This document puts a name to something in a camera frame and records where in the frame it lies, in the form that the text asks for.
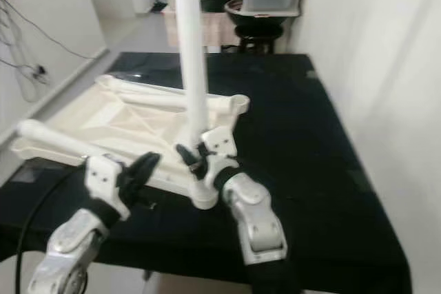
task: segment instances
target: electrical wire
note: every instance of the electrical wire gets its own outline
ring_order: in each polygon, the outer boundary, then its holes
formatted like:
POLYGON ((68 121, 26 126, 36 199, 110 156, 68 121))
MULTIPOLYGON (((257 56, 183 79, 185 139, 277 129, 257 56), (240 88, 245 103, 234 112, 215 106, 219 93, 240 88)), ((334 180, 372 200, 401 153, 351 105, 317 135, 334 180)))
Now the electrical wire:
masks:
POLYGON ((21 32, 20 27, 12 18, 8 6, 3 2, 0 2, 0 11, 6 15, 4 20, 0 17, 0 42, 9 47, 12 59, 14 60, 15 64, 9 61, 5 61, 3 59, 0 59, 0 62, 15 68, 14 76, 23 99, 28 103, 33 103, 38 100, 40 95, 38 83, 42 85, 49 85, 50 79, 48 77, 42 77, 43 75, 39 72, 39 69, 37 67, 31 67, 30 65, 24 64, 27 63, 27 60, 25 52, 23 51, 23 46, 25 46, 25 44, 22 43, 23 33, 21 32), (9 29, 12 40, 6 38, 6 33, 3 31, 2 26, 9 29), (25 86, 25 82, 28 82, 28 84, 32 86, 32 94, 29 94, 31 92, 26 91, 27 88, 25 86))
POLYGON ((58 181, 56 181, 41 197, 38 203, 35 204, 34 209, 30 212, 28 218, 26 218, 25 224, 20 233, 19 243, 17 245, 17 261, 15 263, 15 294, 21 294, 21 262, 23 260, 23 246, 28 234, 30 225, 34 221, 35 217, 38 215, 40 209, 46 202, 46 200, 63 184, 71 175, 73 175, 78 170, 84 168, 85 163, 74 168, 73 170, 67 172, 58 181))
POLYGON ((51 42, 56 43, 57 45, 59 45, 60 47, 62 47, 65 51, 69 52, 70 54, 73 54, 79 58, 82 59, 87 59, 87 60, 94 60, 96 58, 94 57, 90 57, 90 56, 84 56, 81 55, 79 53, 76 53, 72 50, 70 50, 69 48, 67 48, 66 46, 64 46, 64 44, 62 44, 62 42, 57 41, 56 39, 52 38, 47 32, 45 32, 43 29, 41 29, 37 24, 35 24, 34 22, 32 22, 31 20, 29 20, 28 18, 26 18, 23 14, 21 14, 13 5, 11 5, 11 3, 7 0, 2 0, 4 3, 6 3, 12 10, 14 10, 14 12, 17 13, 17 15, 19 15, 24 21, 28 22, 30 25, 32 25, 34 28, 36 28, 38 31, 40 31, 40 33, 45 36, 47 39, 49 39, 51 42))

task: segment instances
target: floor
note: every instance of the floor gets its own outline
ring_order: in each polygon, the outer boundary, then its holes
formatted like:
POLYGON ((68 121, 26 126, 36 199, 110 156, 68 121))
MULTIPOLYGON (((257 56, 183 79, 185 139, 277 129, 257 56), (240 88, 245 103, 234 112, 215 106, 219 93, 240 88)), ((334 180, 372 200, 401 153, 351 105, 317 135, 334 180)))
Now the floor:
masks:
MULTIPOLYGON (((115 22, 105 23, 106 40, 109 52, 92 65, 66 91, 54 99, 50 105, 37 115, 46 120, 69 103, 94 79, 104 73, 120 52, 178 52, 167 44, 165 24, 161 14, 149 14, 130 23, 127 29, 112 32, 115 22)), ((32 276, 33 270, 43 257, 39 252, 27 252, 23 259, 22 293, 32 276)), ((0 263, 1 293, 13 293, 15 257, 0 263)), ((250 294, 248 285, 220 282, 193 277, 181 277, 153 273, 145 282, 140 269, 124 268, 93 263, 89 268, 90 283, 86 294, 250 294)))

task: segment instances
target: black stool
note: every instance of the black stool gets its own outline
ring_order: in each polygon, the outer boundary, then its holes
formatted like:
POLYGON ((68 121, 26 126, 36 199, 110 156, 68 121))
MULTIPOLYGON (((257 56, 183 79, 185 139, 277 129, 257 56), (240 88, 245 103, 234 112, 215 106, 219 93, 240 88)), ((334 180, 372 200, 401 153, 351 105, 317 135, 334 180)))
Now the black stool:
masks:
POLYGON ((239 53, 246 53, 253 44, 253 53, 273 54, 274 41, 282 36, 283 29, 279 25, 238 25, 234 32, 240 38, 239 53))

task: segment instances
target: white bar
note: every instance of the white bar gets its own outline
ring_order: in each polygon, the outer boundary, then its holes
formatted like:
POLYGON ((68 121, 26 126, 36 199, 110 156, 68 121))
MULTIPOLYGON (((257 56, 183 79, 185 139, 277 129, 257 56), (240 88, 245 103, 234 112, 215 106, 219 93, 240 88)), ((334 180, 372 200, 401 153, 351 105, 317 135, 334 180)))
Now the white bar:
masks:
MULTIPOLYGON (((142 105, 179 107, 187 108, 185 96, 168 96, 161 94, 118 94, 122 101, 128 103, 139 103, 142 105)), ((232 96, 219 96, 217 98, 207 98, 207 107, 209 110, 219 114, 231 114, 233 112, 234 98, 232 96)))
POLYGON ((189 143, 194 149, 208 129, 207 75, 203 54, 201 4, 199 0, 176 0, 181 70, 187 96, 189 143))
POLYGON ((59 149, 70 151, 80 156, 101 156, 112 154, 117 160, 126 165, 132 163, 129 158, 111 153, 106 149, 75 139, 67 134, 51 129, 37 120, 23 120, 17 127, 17 133, 25 138, 40 141, 59 149))

